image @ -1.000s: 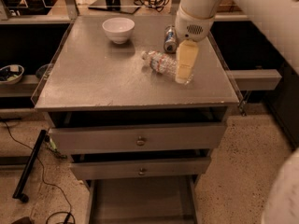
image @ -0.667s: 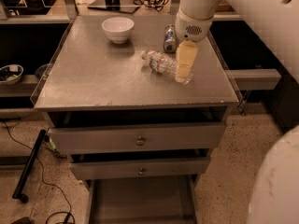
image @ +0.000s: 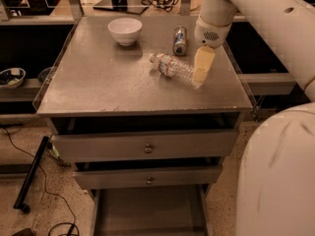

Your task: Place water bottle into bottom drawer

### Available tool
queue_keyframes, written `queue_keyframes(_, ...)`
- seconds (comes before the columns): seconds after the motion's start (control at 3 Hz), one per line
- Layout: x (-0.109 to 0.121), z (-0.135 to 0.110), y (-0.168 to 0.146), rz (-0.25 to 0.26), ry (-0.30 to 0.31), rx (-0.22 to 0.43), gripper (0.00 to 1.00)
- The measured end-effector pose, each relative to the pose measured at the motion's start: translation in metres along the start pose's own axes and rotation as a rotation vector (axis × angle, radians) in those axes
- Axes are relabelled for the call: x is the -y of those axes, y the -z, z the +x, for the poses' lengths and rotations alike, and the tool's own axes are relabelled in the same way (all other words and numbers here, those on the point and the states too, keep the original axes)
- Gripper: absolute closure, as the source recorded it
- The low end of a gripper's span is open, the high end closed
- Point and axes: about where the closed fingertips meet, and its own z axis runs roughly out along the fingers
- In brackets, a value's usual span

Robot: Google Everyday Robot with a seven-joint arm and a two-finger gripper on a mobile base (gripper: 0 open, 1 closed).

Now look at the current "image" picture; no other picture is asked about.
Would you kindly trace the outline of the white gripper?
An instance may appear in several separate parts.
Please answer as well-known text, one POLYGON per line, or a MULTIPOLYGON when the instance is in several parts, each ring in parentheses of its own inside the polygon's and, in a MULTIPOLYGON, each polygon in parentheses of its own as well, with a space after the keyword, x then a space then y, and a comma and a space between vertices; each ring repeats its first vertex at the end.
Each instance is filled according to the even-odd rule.
POLYGON ((198 17, 194 30, 195 40, 201 46, 197 49, 194 57, 194 71, 192 82, 202 84, 210 71, 215 60, 215 51, 225 42, 231 25, 216 27, 206 23, 201 17, 198 17))

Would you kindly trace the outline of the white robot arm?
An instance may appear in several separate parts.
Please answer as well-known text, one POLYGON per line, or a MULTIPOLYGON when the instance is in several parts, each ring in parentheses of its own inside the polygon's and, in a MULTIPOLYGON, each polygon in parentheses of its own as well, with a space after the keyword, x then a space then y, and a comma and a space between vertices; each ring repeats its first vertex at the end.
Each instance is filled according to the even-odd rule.
POLYGON ((235 236, 315 236, 315 11, 303 0, 204 0, 195 38, 222 45, 241 13, 309 101, 263 122, 239 168, 235 236))

